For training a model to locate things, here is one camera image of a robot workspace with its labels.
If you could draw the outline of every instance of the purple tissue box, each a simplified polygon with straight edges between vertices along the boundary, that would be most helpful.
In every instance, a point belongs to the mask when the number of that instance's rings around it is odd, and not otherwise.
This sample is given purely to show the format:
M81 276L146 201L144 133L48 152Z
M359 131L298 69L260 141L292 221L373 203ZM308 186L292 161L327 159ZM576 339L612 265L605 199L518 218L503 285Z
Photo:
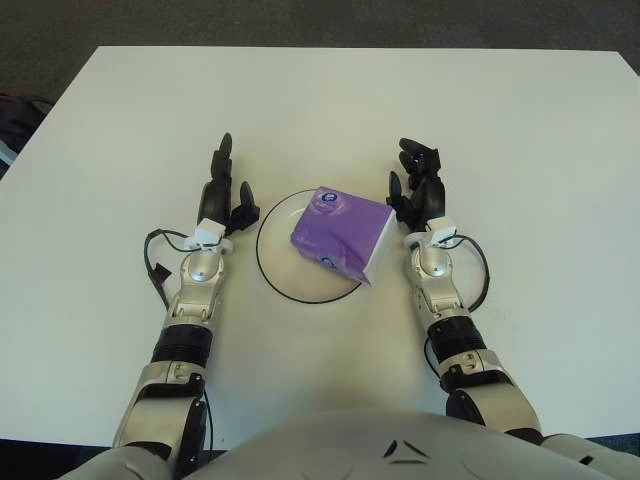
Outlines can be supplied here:
M298 220L291 243L304 257L373 285L396 231L390 206L320 187Z

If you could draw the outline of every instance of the white plate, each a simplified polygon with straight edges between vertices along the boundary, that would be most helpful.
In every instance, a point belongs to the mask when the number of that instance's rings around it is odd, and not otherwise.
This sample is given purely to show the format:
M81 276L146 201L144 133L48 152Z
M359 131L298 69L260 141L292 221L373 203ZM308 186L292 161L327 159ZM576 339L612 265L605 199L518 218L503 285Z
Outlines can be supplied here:
M360 282L304 258L291 244L291 232L315 190L294 193L267 214L256 240L262 275L281 295L303 303L326 303L353 292Z

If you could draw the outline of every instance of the robot forearm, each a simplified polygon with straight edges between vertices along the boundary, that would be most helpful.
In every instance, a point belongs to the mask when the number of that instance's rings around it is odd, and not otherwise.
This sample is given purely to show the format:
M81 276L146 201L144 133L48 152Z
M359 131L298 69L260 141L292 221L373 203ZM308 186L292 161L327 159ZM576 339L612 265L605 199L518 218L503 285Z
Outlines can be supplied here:
M197 468L205 433L205 368L219 312L224 263L219 253L189 254L176 294L142 370L113 446L140 446L180 478Z
M407 275L416 313L438 360L448 416L540 443L538 417L498 356L488 350L452 280L448 253L413 234Z

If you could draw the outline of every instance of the grey carpet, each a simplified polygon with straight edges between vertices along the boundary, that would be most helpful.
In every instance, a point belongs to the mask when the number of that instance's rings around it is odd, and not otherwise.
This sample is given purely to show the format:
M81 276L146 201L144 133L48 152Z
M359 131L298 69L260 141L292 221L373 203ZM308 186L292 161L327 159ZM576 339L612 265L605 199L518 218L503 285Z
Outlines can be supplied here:
M58 98L98 45L616 50L640 0L0 0L0 92Z
M590 438L604 447L618 450L619 452L632 453L640 457L640 433L630 433L628 435L612 435L610 437Z

